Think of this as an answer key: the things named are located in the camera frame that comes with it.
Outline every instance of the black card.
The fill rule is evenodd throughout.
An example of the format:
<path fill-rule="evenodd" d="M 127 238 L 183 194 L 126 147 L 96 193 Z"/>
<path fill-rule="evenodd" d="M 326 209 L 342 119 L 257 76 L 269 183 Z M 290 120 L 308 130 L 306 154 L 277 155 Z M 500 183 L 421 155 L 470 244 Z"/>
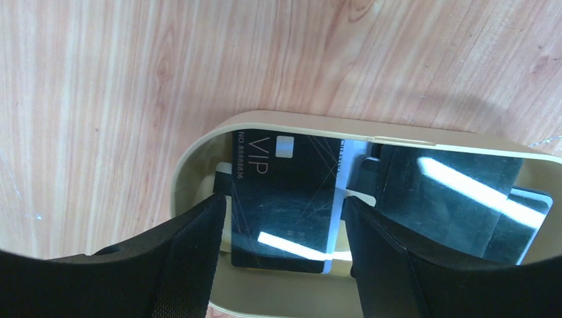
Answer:
<path fill-rule="evenodd" d="M 501 213 L 423 175 L 420 158 L 433 160 L 505 196 L 510 193 L 523 160 L 402 146 L 382 147 L 380 175 L 386 174 L 386 177 L 381 178 L 384 185 L 379 187 L 381 194 L 377 197 L 376 208 L 429 239 L 482 257 Z"/>
<path fill-rule="evenodd" d="M 341 139 L 233 133 L 234 266 L 321 273 Z"/>

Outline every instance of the wood grain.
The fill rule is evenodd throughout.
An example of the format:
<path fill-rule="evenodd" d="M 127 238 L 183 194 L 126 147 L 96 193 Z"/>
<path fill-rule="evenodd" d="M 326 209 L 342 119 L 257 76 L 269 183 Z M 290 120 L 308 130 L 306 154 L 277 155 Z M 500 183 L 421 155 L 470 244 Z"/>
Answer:
<path fill-rule="evenodd" d="M 254 109 L 561 155 L 561 27 L 557 0 L 0 1 L 0 248 L 92 253 L 167 220 L 183 151 Z"/>

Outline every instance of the shiny black card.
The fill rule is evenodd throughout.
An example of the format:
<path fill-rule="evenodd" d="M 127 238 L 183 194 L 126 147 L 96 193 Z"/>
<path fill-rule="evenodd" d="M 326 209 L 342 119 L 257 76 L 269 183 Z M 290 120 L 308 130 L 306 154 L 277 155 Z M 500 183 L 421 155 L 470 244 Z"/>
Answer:
<path fill-rule="evenodd" d="M 233 133 L 234 266 L 321 273 L 341 140 Z"/>

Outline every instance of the beige plastic tray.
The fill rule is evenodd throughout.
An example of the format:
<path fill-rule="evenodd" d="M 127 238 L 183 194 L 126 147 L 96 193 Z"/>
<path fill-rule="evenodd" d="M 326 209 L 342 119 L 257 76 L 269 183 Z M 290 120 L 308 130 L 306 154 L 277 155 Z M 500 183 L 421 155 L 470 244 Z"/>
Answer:
<path fill-rule="evenodd" d="M 239 129 L 527 158 L 516 185 L 546 191 L 554 204 L 523 263 L 562 254 L 562 158 L 494 136 L 275 111 L 252 111 L 230 118 L 186 151 L 172 180 L 172 217 L 212 194 L 217 164 L 231 161 L 230 132 Z M 214 307 L 244 317 L 363 316 L 357 285 L 347 275 L 348 262 L 335 262 L 335 269 L 327 275 L 235 268 L 230 264 L 229 231 L 227 218 L 211 293 Z"/>

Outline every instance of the black object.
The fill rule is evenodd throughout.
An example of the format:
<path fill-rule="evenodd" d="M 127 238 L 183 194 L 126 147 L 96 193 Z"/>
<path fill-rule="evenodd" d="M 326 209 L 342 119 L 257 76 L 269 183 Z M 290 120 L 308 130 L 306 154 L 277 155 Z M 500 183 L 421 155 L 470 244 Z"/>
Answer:
<path fill-rule="evenodd" d="M 557 317 L 562 257 L 525 266 L 477 258 L 409 230 L 356 197 L 347 236 L 365 317 Z"/>
<path fill-rule="evenodd" d="M 552 198 L 548 193 L 534 189 L 514 187 L 508 199 L 543 215 L 546 215 L 552 206 Z M 535 228 L 501 215 L 483 258 L 507 264 L 519 264 L 536 232 Z"/>
<path fill-rule="evenodd" d="M 424 175 L 422 160 L 507 196 L 523 159 L 390 145 L 380 155 L 378 211 L 445 246 L 484 257 L 501 212 Z M 429 168 L 426 173 L 445 174 Z"/>
<path fill-rule="evenodd" d="M 260 129 L 233 136 L 232 265 L 322 273 L 325 261 L 308 260 L 258 238 L 266 233 L 327 251 L 341 139 Z M 290 158 L 277 154 L 284 138 L 291 140 Z"/>
<path fill-rule="evenodd" d="M 380 160 L 371 156 L 357 158 L 353 169 L 352 182 L 348 188 L 353 191 L 372 195 L 376 198 Z"/>
<path fill-rule="evenodd" d="M 204 317 L 224 218 L 214 195 L 92 256 L 0 251 L 0 317 Z"/>
<path fill-rule="evenodd" d="M 215 172 L 215 182 L 213 183 L 213 193 L 232 196 L 232 174 Z"/>
<path fill-rule="evenodd" d="M 555 317 L 562 257 L 513 266 L 436 243 L 356 197 L 348 239 L 365 317 Z M 204 317 L 225 200 L 93 256 L 35 260 L 0 252 L 0 317 Z"/>

